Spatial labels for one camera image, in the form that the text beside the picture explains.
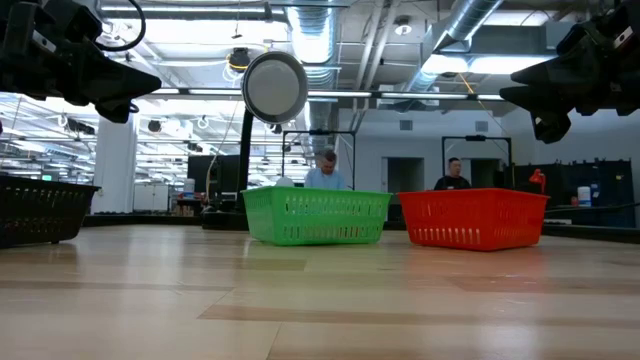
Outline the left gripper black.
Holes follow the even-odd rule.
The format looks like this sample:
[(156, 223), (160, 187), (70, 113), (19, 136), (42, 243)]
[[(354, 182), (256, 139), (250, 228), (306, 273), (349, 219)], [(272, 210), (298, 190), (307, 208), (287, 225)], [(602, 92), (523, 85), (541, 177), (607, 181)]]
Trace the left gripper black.
[(101, 117), (127, 123), (139, 112), (130, 101), (162, 81), (103, 56), (101, 32), (101, 21), (74, 0), (0, 0), (0, 92), (91, 103)]

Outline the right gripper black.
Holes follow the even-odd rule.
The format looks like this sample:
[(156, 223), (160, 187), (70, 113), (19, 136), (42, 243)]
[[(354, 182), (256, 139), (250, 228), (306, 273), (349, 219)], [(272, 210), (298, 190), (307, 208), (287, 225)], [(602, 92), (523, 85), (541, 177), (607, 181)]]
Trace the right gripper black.
[(528, 86), (499, 91), (529, 113), (536, 140), (559, 142), (572, 111), (613, 109), (628, 116), (640, 110), (640, 0), (616, 0), (608, 13), (572, 26), (556, 52), (510, 75)]

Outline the red plastic basket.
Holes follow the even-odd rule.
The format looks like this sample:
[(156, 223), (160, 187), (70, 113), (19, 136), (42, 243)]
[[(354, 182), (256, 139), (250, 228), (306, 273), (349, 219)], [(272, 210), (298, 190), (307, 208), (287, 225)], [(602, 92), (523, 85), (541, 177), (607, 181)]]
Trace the red plastic basket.
[(474, 251), (537, 244), (548, 200), (499, 188), (405, 192), (398, 197), (412, 243)]

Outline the green plastic basket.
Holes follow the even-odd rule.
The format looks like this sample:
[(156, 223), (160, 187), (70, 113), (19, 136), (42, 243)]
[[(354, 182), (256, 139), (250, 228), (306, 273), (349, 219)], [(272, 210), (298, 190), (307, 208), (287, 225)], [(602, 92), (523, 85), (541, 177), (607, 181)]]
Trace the green plastic basket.
[(269, 186), (242, 192), (250, 235), (277, 246), (379, 241), (389, 193)]

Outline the white round pillar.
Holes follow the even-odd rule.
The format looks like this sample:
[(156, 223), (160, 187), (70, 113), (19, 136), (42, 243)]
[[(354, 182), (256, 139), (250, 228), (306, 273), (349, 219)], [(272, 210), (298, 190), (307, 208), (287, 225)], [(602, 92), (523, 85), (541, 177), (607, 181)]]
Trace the white round pillar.
[(124, 124), (99, 119), (93, 178), (99, 191), (92, 200), (92, 214), (133, 211), (138, 129), (134, 115)]

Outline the red background desk lamp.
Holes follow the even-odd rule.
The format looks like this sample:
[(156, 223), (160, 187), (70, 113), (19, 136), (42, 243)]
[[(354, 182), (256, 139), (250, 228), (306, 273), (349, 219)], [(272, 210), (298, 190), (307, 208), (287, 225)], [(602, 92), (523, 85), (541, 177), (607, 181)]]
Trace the red background desk lamp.
[(541, 169), (537, 168), (528, 179), (529, 183), (536, 186), (537, 193), (544, 194), (546, 189), (546, 175)]

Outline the white background cabinet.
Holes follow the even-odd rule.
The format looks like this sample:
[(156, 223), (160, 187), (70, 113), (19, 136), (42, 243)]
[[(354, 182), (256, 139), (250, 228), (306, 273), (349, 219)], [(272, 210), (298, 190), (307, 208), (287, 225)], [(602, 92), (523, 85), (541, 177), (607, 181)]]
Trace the white background cabinet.
[(169, 210), (169, 187), (164, 184), (135, 184), (134, 211), (167, 212)]

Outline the black background monitor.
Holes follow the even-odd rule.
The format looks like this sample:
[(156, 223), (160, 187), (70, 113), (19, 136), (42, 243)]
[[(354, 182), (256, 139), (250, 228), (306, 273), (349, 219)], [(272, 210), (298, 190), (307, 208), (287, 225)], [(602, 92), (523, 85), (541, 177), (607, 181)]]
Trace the black background monitor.
[(210, 192), (236, 192), (240, 156), (190, 156), (187, 160), (187, 178), (195, 181), (194, 191), (206, 191), (206, 175), (210, 170)]

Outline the black plastic basket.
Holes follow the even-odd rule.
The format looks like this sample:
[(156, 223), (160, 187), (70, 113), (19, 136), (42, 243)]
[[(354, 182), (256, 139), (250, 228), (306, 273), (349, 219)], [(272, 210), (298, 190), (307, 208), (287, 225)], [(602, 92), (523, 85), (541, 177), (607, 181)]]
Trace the black plastic basket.
[(0, 248), (75, 238), (99, 187), (0, 176)]

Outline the black desk lamp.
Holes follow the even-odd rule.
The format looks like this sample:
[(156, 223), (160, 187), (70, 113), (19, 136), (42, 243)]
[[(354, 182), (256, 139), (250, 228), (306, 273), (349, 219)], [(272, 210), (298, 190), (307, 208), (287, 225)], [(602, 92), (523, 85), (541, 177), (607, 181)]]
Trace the black desk lamp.
[(240, 141), (235, 205), (229, 211), (206, 211), (206, 230), (244, 231), (248, 228), (243, 192), (248, 187), (251, 135), (255, 119), (281, 125), (294, 119), (308, 97), (303, 65), (293, 55), (273, 51), (259, 55), (248, 65), (241, 85), (244, 115)]

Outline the black background station frame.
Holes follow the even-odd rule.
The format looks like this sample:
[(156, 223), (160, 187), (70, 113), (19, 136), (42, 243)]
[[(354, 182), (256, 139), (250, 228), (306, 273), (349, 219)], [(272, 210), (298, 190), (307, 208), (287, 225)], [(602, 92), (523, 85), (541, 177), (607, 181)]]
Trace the black background station frame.
[(465, 142), (486, 142), (491, 141), (495, 143), (496, 141), (504, 141), (507, 144), (507, 161), (506, 165), (508, 171), (504, 171), (505, 174), (509, 173), (510, 181), (505, 181), (505, 185), (510, 188), (515, 188), (515, 165), (513, 162), (513, 145), (510, 137), (494, 137), (494, 136), (485, 136), (485, 135), (466, 135), (466, 136), (442, 136), (440, 140), (441, 147), (441, 164), (442, 164), (442, 175), (446, 175), (446, 171), (448, 170), (448, 160), (446, 159), (446, 142), (448, 140), (463, 140)]
[(325, 129), (311, 129), (311, 130), (284, 130), (282, 132), (281, 140), (281, 174), (285, 175), (285, 155), (290, 151), (292, 146), (303, 146), (303, 142), (299, 142), (298, 138), (301, 135), (306, 135), (310, 140), (315, 137), (331, 137), (334, 136), (338, 140), (341, 140), (344, 135), (348, 135), (352, 138), (351, 142), (345, 141), (345, 146), (351, 148), (350, 160), (348, 161), (349, 169), (351, 172), (351, 185), (349, 189), (356, 189), (356, 132), (348, 130), (325, 130)]

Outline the black background wall panel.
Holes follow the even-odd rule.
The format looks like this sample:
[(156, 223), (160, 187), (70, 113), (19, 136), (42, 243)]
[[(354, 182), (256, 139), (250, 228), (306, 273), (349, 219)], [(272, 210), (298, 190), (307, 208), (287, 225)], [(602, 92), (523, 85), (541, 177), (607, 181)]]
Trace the black background wall panel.
[[(537, 193), (528, 179), (535, 169), (546, 175), (545, 218), (571, 225), (634, 228), (636, 209), (631, 162), (597, 160), (581, 163), (515, 165), (515, 188)], [(579, 207), (577, 188), (590, 186), (591, 207)]]

